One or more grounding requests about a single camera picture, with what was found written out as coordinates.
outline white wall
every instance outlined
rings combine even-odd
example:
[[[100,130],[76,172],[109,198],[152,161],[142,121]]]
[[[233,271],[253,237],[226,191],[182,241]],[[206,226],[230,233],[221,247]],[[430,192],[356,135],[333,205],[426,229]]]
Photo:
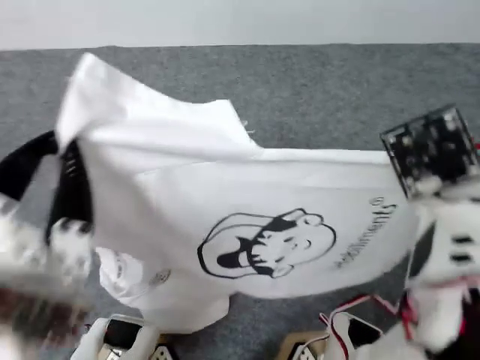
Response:
[[[480,42],[480,0],[0,0],[0,49]]]

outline circuit board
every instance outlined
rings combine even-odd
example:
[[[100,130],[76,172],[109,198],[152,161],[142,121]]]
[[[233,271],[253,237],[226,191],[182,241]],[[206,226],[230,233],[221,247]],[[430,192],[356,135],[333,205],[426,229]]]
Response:
[[[409,199],[480,176],[476,148],[455,106],[414,118],[380,138]]]

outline cartoon face print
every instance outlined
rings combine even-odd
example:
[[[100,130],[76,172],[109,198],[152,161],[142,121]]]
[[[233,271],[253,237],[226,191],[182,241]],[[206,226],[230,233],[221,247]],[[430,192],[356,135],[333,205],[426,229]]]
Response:
[[[297,208],[277,217],[237,213],[219,221],[198,248],[205,272],[220,278],[279,278],[335,245],[323,217]]]

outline white t-shirt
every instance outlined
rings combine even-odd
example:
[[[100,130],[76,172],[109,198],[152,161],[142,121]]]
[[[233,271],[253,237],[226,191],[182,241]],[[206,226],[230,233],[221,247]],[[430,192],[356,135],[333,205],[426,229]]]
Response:
[[[141,276],[122,282],[115,256],[101,250],[102,284],[131,306],[155,296],[164,310],[201,312],[185,287],[210,303],[235,292],[324,293],[380,276],[416,240],[416,216],[383,151],[262,148],[229,101],[173,100],[90,54],[56,134],[61,149],[78,139],[95,245],[129,254],[137,272],[170,271],[155,286],[139,285]]]

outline white wire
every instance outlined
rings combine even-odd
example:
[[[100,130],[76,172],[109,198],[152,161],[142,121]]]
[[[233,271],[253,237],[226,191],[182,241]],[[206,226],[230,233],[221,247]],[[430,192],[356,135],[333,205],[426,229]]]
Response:
[[[325,334],[325,335],[322,335],[322,336],[319,336],[319,337],[315,337],[309,341],[307,341],[306,343],[304,343],[301,348],[300,348],[300,351],[299,353],[297,354],[297,356],[295,358],[293,358],[292,360],[299,360],[300,359],[300,356],[302,356],[302,353],[304,352],[305,349],[307,349],[308,345],[312,344],[312,343],[315,343],[317,341],[321,341],[321,340],[326,340],[330,337],[330,334]]]

